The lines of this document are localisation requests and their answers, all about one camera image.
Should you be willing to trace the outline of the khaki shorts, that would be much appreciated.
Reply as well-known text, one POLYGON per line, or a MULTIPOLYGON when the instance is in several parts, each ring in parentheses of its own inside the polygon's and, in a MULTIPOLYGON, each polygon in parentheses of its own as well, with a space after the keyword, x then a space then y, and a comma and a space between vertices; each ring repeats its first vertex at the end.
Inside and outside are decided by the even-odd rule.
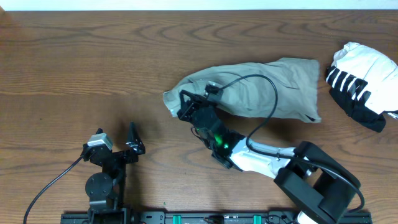
POLYGON ((247 118, 299 119, 320 123, 317 88, 318 60, 281 58, 269 63, 220 65, 186 76, 169 91, 163 101, 173 117, 180 109, 182 90, 204 95, 208 82, 223 89, 218 108, 247 118))

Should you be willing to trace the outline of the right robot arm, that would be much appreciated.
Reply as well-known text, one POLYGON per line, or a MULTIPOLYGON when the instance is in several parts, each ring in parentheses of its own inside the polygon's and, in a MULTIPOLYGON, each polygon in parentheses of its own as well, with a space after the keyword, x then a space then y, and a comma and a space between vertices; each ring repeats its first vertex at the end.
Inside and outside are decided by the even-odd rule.
POLYGON ((362 195, 360 181, 317 145, 260 144, 224 125, 215 111, 216 99, 186 90, 179 97, 178 118, 192 124, 211 155, 228 169, 272 178, 300 209, 296 223, 339 223, 354 196, 362 195))

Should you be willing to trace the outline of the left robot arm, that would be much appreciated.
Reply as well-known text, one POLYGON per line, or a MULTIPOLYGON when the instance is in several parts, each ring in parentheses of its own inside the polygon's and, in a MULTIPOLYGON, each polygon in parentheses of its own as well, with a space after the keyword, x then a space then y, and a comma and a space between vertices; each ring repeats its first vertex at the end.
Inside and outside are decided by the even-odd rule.
POLYGON ((83 145, 82 159, 102 168, 85 184, 90 198, 88 223, 139 223, 137 215, 124 204, 126 166, 146 153, 133 122, 129 125, 126 145, 129 149, 125 151, 112 151, 113 142, 101 128, 83 145))

